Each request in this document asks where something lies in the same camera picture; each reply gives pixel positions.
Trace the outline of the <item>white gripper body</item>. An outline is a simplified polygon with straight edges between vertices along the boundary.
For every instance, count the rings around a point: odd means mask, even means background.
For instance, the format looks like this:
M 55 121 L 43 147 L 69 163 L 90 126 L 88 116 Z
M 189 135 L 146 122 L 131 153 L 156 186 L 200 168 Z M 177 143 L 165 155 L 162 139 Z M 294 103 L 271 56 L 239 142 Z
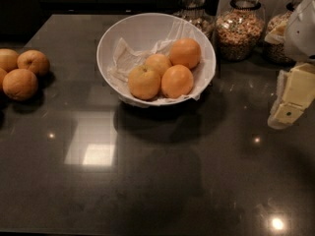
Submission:
M 284 32 L 284 53 L 296 62 L 315 62 L 315 0 L 302 0 Z

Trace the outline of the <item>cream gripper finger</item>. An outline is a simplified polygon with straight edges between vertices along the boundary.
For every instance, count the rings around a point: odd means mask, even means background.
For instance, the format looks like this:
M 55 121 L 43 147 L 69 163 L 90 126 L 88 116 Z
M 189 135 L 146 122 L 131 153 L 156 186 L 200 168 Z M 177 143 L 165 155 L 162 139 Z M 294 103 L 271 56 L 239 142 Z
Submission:
M 280 71 L 277 80 L 277 99 L 268 118 L 273 129 L 294 124 L 315 99 L 315 66 L 297 63 L 287 71 Z
M 284 32 L 287 20 L 269 21 L 264 40 L 270 44 L 284 43 Z

